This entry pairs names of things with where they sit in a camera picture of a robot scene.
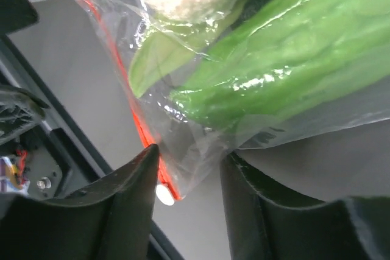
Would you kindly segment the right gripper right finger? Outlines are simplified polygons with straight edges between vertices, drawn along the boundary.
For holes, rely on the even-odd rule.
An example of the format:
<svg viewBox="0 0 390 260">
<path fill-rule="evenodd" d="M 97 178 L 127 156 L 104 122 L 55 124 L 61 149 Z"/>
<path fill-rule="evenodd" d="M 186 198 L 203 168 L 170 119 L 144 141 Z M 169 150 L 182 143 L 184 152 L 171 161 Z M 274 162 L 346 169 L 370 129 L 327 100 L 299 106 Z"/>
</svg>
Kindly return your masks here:
<svg viewBox="0 0 390 260">
<path fill-rule="evenodd" d="M 388 259 L 389 198 L 323 202 L 265 175 L 236 154 L 220 167 L 233 259 Z"/>
</svg>

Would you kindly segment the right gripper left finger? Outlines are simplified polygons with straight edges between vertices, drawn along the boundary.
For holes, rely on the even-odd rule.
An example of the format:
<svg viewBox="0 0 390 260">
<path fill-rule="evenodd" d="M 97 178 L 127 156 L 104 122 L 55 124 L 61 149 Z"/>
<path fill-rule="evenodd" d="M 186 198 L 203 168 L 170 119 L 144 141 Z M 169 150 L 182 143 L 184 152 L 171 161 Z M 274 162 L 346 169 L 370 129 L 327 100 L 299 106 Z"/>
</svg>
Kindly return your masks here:
<svg viewBox="0 0 390 260">
<path fill-rule="evenodd" d="M 146 259 L 159 151 L 63 199 L 1 195 L 2 259 Z"/>
</svg>

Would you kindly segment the clear zip bag red seal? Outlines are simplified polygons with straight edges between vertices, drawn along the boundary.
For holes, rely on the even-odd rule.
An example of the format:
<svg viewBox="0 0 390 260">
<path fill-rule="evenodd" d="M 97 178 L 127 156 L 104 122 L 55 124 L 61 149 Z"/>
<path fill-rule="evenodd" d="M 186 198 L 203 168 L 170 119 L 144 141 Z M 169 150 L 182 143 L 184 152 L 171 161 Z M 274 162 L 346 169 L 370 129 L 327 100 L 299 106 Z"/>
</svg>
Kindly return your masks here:
<svg viewBox="0 0 390 260">
<path fill-rule="evenodd" d="M 389 119 L 389 0 L 76 1 L 160 146 L 163 202 L 234 150 Z"/>
</svg>

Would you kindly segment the fake green cucumber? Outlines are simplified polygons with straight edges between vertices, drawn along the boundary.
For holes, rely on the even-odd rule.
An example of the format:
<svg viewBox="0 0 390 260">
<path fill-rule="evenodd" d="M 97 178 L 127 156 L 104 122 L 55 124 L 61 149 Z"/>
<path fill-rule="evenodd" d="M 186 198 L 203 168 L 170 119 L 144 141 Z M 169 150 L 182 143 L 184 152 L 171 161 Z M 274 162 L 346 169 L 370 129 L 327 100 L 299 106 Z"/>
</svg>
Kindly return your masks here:
<svg viewBox="0 0 390 260">
<path fill-rule="evenodd" d="M 239 132 L 285 121 L 389 75 L 389 0 L 271 0 L 208 51 L 170 100 L 186 118 Z"/>
</svg>

